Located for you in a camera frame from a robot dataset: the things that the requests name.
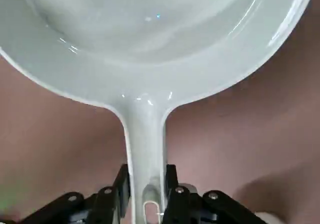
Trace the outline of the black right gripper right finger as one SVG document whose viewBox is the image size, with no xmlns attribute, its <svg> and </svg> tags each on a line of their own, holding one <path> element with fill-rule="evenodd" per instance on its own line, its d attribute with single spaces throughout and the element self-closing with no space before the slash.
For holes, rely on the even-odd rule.
<svg viewBox="0 0 320 224">
<path fill-rule="evenodd" d="M 245 206 L 219 190 L 200 196 L 179 184 L 176 166 L 166 166 L 167 207 L 163 224 L 264 224 Z"/>
</svg>

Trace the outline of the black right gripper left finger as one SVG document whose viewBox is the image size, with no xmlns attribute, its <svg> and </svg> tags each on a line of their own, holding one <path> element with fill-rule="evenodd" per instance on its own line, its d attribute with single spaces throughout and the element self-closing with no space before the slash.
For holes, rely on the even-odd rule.
<svg viewBox="0 0 320 224">
<path fill-rule="evenodd" d="M 20 224 L 119 224 L 130 201 L 128 165 L 123 164 L 111 186 L 89 197 L 68 192 L 28 215 Z"/>
</svg>

